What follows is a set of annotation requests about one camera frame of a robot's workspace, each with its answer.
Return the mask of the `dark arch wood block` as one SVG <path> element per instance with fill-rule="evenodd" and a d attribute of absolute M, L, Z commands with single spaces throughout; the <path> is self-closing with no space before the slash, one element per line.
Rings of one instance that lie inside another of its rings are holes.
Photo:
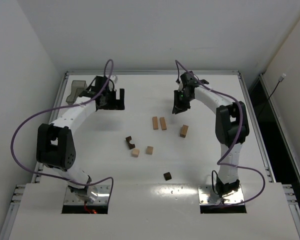
<path fill-rule="evenodd" d="M 131 136 L 126 137 L 125 140 L 126 140 L 128 148 L 130 150 L 132 150 L 132 149 L 134 149 L 136 147 L 136 145 L 134 143 L 131 143 L 131 141 L 132 141 L 132 137 Z"/>

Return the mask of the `long light wood block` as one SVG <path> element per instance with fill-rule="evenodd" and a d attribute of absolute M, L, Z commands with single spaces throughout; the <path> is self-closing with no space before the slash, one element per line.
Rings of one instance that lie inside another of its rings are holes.
<path fill-rule="evenodd" d="M 189 126 L 184 124 L 184 125 L 181 127 L 179 136 L 182 137 L 182 138 L 185 138 L 185 137 L 187 136 L 188 129 L 189 129 Z"/>

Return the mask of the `small dark wood cube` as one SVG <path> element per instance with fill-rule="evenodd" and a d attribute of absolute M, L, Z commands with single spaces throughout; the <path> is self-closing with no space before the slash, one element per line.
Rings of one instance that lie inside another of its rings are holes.
<path fill-rule="evenodd" d="M 164 179 L 165 179 L 166 181 L 169 181 L 169 180 L 172 179 L 172 175 L 171 175 L 170 172 L 164 173 L 164 174 L 163 174 L 163 177 L 164 177 Z"/>

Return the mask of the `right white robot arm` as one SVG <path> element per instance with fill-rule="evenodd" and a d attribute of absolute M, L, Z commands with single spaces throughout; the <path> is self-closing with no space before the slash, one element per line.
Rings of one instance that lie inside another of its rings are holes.
<path fill-rule="evenodd" d="M 240 186 L 239 155 L 250 133 L 245 104 L 229 101 L 229 96 L 209 88 L 209 83 L 196 79 L 193 72 L 181 74 L 176 82 L 178 89 L 174 91 L 173 114 L 189 110 L 192 100 L 200 101 L 215 114 L 215 135 L 220 143 L 221 158 L 217 162 L 219 171 L 212 185 L 213 193 L 221 198 L 237 191 Z"/>

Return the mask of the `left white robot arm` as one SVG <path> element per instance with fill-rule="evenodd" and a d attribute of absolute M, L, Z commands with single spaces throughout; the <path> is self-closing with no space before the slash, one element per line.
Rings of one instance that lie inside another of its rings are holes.
<path fill-rule="evenodd" d="M 70 192 L 78 199 L 92 204 L 98 198 L 98 189 L 76 163 L 74 133 L 98 110 L 124 110 L 125 90 L 116 89 L 106 76 L 96 76 L 89 85 L 75 81 L 72 87 L 78 89 L 67 97 L 67 111 L 38 128 L 36 160 L 65 178 Z"/>

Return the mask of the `small light wood cube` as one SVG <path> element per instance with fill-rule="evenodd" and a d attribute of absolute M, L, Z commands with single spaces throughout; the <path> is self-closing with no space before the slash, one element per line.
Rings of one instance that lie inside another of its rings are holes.
<path fill-rule="evenodd" d="M 140 150 L 137 148 L 132 149 L 131 155 L 135 158 L 138 158 L 140 154 Z"/>

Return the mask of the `clear plastic bin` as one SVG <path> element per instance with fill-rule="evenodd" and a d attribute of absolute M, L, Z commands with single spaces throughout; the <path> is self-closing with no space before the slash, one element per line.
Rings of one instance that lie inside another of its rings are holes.
<path fill-rule="evenodd" d="M 70 94 L 66 98 L 68 105 L 73 105 L 77 97 L 87 88 L 85 80 L 73 80 L 70 87 Z"/>

